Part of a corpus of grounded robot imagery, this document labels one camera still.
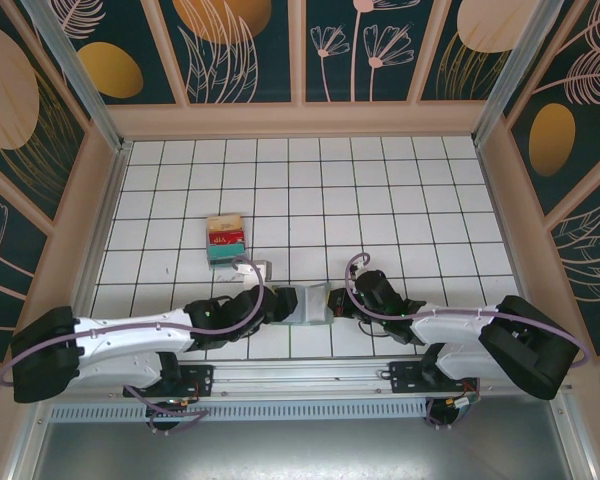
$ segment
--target white tile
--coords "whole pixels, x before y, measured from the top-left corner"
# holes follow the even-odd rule
[[[171,140],[164,143],[162,165],[191,164],[193,162],[194,140]]]
[[[291,269],[289,277],[295,280],[324,280],[327,264],[324,247],[298,247],[289,251]]]
[[[354,160],[384,160],[379,137],[356,137],[351,139]]]
[[[386,335],[382,326],[378,324],[372,324],[371,326],[362,325],[365,332],[373,332],[374,335]],[[391,356],[402,356],[402,355],[415,355],[415,349],[413,344],[404,345],[396,342],[391,337],[375,337],[373,339],[373,349],[376,356],[391,355]]]
[[[370,357],[373,355],[371,337],[358,329],[352,318],[336,318],[331,325],[334,357]]]
[[[476,275],[476,265],[468,243],[457,245],[436,245],[438,261],[443,277]]]
[[[211,269],[205,250],[181,250],[176,282],[210,282]]]
[[[395,213],[426,213],[422,187],[391,187]]]
[[[100,285],[91,316],[102,319],[127,318],[131,314],[135,290],[135,285]]]
[[[227,163],[224,166],[222,188],[253,188],[255,180],[255,163]]]
[[[449,162],[446,160],[418,160],[423,185],[450,185],[453,183]]]
[[[289,249],[288,248],[254,248],[252,260],[268,260],[271,262],[271,280],[274,282],[289,281]]]
[[[352,162],[322,162],[322,184],[325,187],[352,187]]]
[[[246,360],[248,348],[248,338],[243,338],[237,342],[229,342],[222,348],[207,350],[207,360]]]
[[[418,164],[413,160],[392,160],[386,163],[389,185],[420,185]]]
[[[320,143],[317,138],[289,139],[289,161],[314,162],[320,160]]]
[[[302,325],[291,328],[291,358],[331,356],[331,327]]]
[[[222,186],[222,165],[193,165],[189,188],[192,190],[211,190]]]
[[[359,187],[356,191],[361,214],[393,213],[388,187]]]
[[[357,215],[326,217],[327,245],[360,245],[360,222]]]
[[[289,358],[289,343],[289,327],[262,324],[249,337],[249,358]]]
[[[502,303],[507,295],[519,295],[516,281],[512,276],[480,277],[487,305]]]
[[[353,170],[356,177],[356,186],[387,185],[387,172],[384,163],[374,161],[353,162]]]
[[[446,159],[441,137],[413,137],[416,158]]]
[[[459,212],[460,204],[454,187],[426,186],[424,196],[427,199],[429,213]]]
[[[481,308],[484,297],[478,277],[444,278],[444,290],[450,307]]]
[[[405,283],[407,295],[411,300],[423,300],[441,307],[447,305],[439,278],[407,278]]]
[[[438,277],[438,257],[433,245],[401,245],[402,269],[406,278]]]
[[[289,165],[290,187],[319,187],[321,185],[320,162],[292,163]]]
[[[151,220],[144,248],[161,250],[179,248],[182,220]]]
[[[465,213],[464,220],[472,242],[501,242],[500,228],[494,213]]]
[[[382,137],[382,147],[385,160],[413,160],[411,137]]]
[[[254,190],[238,189],[238,190],[223,190],[222,205],[220,213],[239,213],[242,216],[253,215]]]
[[[110,250],[142,250],[147,220],[117,220],[113,224]]]
[[[287,217],[258,217],[254,219],[254,247],[288,247],[289,219]]]
[[[457,185],[484,183],[478,160],[449,160],[449,164],[453,181]]]
[[[286,162],[286,138],[265,138],[258,140],[258,162]]]
[[[156,190],[186,190],[190,173],[191,165],[162,165]]]
[[[173,285],[138,285],[133,299],[133,317],[157,315],[171,310]]]
[[[189,218],[184,221],[180,248],[207,248],[207,220],[205,218]]]
[[[400,251],[397,245],[370,245],[364,251],[371,255],[369,270],[382,270],[387,278],[402,278]]]
[[[364,245],[387,245],[398,243],[393,215],[362,215],[362,243]]]
[[[227,140],[227,163],[252,163],[256,161],[256,140]]]
[[[289,190],[290,215],[322,215],[321,188],[292,188]]]
[[[286,188],[256,190],[256,210],[258,217],[274,217],[289,214],[289,193]]]
[[[116,219],[149,218],[153,192],[122,192]]]
[[[449,158],[476,158],[476,148],[471,137],[443,137]]]
[[[511,264],[503,243],[473,243],[480,275],[511,275]]]
[[[134,190],[155,190],[158,178],[158,166],[131,166],[127,169],[122,190],[126,192]]]
[[[158,165],[164,142],[134,142],[130,165]]]
[[[428,215],[396,215],[395,219],[399,243],[433,243]]]
[[[343,280],[347,263],[361,251],[362,248],[360,246],[327,247],[327,273],[329,280]]]
[[[187,203],[187,192],[156,192],[151,207],[151,218],[182,218]]]
[[[176,283],[171,308],[182,308],[196,300],[211,298],[210,283]]]
[[[456,187],[463,212],[492,212],[489,192],[484,185],[459,185]]]
[[[467,229],[461,213],[438,213],[429,216],[436,243],[467,243]]]
[[[251,192],[251,202],[253,202],[253,190]],[[217,215],[220,206],[220,190],[190,190],[187,196],[186,216],[191,217],[210,217]]]
[[[193,163],[223,163],[224,140],[198,140],[193,154]]]
[[[322,217],[289,218],[289,245],[292,247],[324,245],[324,239]]]
[[[351,160],[351,143],[348,138],[321,138],[322,160]]]
[[[358,201],[354,187],[325,188],[324,213],[326,215],[346,215],[358,213]]]
[[[145,250],[138,283],[170,283],[176,275],[177,250]]]
[[[287,163],[258,165],[256,187],[286,187],[289,184],[287,168]]]
[[[142,252],[107,252],[100,283],[136,283]]]

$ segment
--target yellow circle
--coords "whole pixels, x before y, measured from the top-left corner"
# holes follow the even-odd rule
[[[576,138],[576,122],[569,109],[558,103],[545,105],[538,112],[529,135],[531,166],[543,177],[562,168]]]
[[[463,0],[458,36],[471,50],[499,53],[516,46],[537,0]]]
[[[253,37],[265,29],[271,18],[271,0],[173,0],[180,19],[198,37],[213,43],[236,43],[240,35],[231,27],[225,3],[236,23],[242,18]]]
[[[144,80],[138,64],[115,45],[94,42],[78,51],[85,70],[100,93],[129,98],[142,90]]]
[[[36,72],[18,44],[0,30],[0,148],[14,150],[27,143],[39,109]]]

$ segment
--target black bracket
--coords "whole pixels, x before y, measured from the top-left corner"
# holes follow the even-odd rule
[[[137,389],[145,397],[209,397],[213,387],[213,365],[182,365],[180,368],[180,381],[177,383],[159,381],[148,388]],[[125,397],[131,394],[123,390]]]
[[[391,382],[393,393],[462,393],[465,389],[461,380],[438,378],[436,382],[429,382],[422,375],[420,360],[389,363],[389,371],[384,372],[383,378]],[[464,379],[474,389],[477,388],[477,379]]]

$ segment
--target white grid floor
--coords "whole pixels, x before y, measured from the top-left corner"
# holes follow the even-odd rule
[[[211,272],[206,217],[239,213],[252,258],[278,283],[343,285],[361,249],[409,298],[478,307],[517,293],[469,137],[136,142],[96,286],[92,315],[119,318],[236,295]],[[234,360],[410,355],[357,322],[267,326],[183,358]]]

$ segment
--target small box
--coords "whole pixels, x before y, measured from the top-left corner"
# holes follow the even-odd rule
[[[207,258],[211,267],[230,266],[235,257],[244,255],[245,247],[240,215],[207,218]]]

